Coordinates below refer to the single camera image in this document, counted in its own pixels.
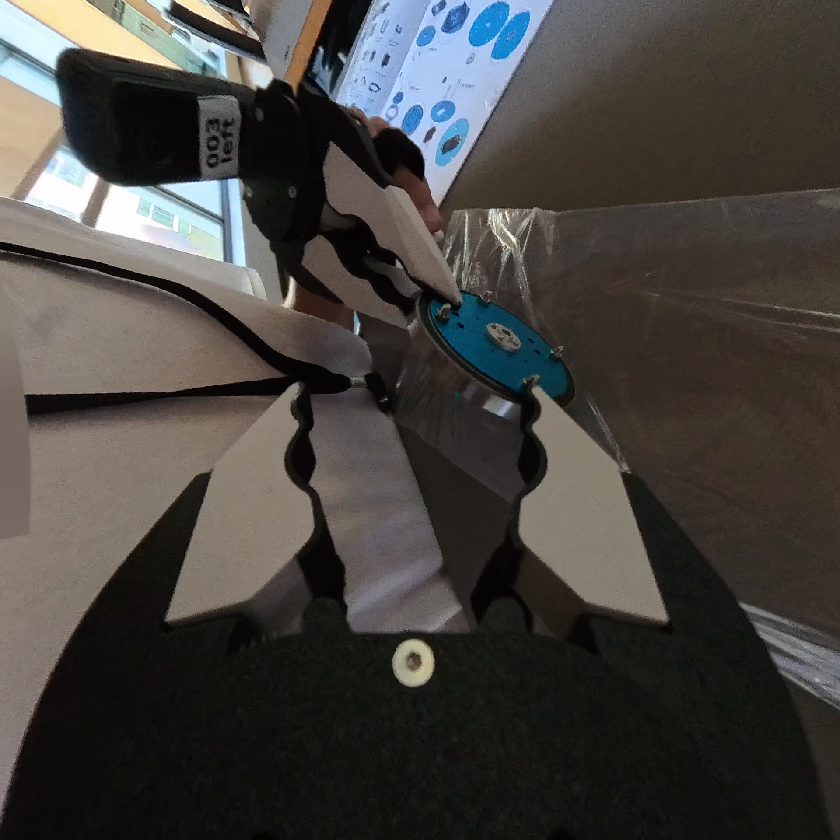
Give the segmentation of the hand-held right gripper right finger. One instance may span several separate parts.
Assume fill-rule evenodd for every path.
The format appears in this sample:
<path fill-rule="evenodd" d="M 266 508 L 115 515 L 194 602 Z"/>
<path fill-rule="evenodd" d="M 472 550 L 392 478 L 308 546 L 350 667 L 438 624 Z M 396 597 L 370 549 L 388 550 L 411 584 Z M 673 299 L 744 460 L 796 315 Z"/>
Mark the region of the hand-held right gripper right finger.
<path fill-rule="evenodd" d="M 558 638 L 593 617 L 667 627 L 622 470 L 540 385 L 524 395 L 524 486 L 472 591 L 476 618 L 507 597 Z"/>

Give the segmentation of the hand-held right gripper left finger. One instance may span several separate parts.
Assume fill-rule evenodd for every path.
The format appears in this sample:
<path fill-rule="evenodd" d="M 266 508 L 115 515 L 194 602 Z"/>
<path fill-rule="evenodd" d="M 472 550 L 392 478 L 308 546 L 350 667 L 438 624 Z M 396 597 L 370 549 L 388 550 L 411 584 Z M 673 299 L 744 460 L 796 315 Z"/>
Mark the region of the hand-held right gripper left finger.
<path fill-rule="evenodd" d="M 311 485 L 310 393 L 290 386 L 216 462 L 171 602 L 173 627 L 244 618 L 283 631 L 318 598 L 346 608 L 345 569 Z"/>

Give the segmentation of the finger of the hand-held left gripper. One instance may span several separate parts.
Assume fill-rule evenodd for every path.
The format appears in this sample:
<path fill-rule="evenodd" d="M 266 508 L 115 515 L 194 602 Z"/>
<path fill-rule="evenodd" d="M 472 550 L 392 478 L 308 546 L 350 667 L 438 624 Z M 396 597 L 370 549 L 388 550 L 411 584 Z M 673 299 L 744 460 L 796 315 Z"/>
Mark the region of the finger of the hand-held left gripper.
<path fill-rule="evenodd" d="M 402 267 L 362 257 L 360 267 L 348 268 L 333 243 L 318 236 L 304 250 L 301 268 L 342 304 L 372 319 L 407 329 L 419 288 Z"/>
<path fill-rule="evenodd" d="M 323 162 L 326 207 L 351 227 L 340 231 L 343 256 L 359 263 L 379 299 L 409 302 L 425 291 L 446 302 L 462 297 L 434 237 L 408 194 L 375 183 L 336 144 Z"/>

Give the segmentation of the blue disc with bearing ring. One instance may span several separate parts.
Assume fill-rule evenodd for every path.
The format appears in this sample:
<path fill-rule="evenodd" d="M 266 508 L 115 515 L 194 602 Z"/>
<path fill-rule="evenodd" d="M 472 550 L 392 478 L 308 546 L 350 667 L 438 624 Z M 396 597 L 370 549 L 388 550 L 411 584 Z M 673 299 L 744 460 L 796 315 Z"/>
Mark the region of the blue disc with bearing ring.
<path fill-rule="evenodd" d="M 530 382 L 561 407 L 574 400 L 560 350 L 489 292 L 462 291 L 458 306 L 422 292 L 409 333 L 395 409 L 415 427 L 474 413 L 481 421 L 518 424 Z"/>

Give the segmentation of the person's left forearm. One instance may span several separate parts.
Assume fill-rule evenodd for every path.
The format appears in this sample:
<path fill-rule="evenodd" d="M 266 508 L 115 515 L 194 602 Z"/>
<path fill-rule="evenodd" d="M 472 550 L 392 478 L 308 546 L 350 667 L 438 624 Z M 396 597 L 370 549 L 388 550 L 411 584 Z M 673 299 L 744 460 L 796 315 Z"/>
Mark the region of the person's left forearm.
<path fill-rule="evenodd" d="M 355 332 L 354 312 L 341 302 L 331 301 L 300 286 L 290 289 L 286 306 L 296 312 L 334 323 Z"/>

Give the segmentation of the person's left hand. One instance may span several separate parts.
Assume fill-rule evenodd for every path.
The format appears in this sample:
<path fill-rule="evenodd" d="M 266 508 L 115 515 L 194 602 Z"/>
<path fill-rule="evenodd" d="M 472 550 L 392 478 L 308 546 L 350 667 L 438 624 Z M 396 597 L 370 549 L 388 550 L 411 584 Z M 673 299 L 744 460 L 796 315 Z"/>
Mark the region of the person's left hand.
<path fill-rule="evenodd" d="M 436 239 L 443 237 L 443 221 L 425 176 L 422 152 L 400 129 L 381 118 L 368 118 L 358 108 L 350 113 L 368 130 L 383 170 L 410 197 L 427 230 Z"/>

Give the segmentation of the window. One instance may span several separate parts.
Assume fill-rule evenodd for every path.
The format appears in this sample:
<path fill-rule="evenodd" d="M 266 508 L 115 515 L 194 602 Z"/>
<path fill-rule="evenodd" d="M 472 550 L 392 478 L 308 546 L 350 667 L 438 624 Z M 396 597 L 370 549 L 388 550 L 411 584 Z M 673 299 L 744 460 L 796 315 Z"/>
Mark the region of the window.
<path fill-rule="evenodd" d="M 173 26 L 168 2 L 1 2 L 1 194 L 107 233 L 245 263 L 235 182 L 106 185 L 63 134 L 57 60 L 83 47 L 206 77 L 217 47 Z"/>

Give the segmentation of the assembly instruction booklet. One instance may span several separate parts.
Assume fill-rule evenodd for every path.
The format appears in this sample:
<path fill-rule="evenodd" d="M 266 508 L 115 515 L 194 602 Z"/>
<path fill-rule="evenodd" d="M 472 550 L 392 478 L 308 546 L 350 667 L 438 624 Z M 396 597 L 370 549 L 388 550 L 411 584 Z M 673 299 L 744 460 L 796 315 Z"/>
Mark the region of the assembly instruction booklet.
<path fill-rule="evenodd" d="M 399 129 L 441 204 L 551 1 L 379 1 L 333 99 Z"/>

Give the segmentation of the clear plastic bag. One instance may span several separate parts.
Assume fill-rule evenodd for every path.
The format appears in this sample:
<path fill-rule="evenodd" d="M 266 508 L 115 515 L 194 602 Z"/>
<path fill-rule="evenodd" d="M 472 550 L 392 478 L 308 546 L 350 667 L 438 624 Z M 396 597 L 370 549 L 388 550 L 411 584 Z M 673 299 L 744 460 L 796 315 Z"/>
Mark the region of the clear plastic bag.
<path fill-rule="evenodd" d="M 464 298 L 560 346 L 568 413 L 640 476 L 791 683 L 838 709 L 838 189 L 456 212 Z"/>

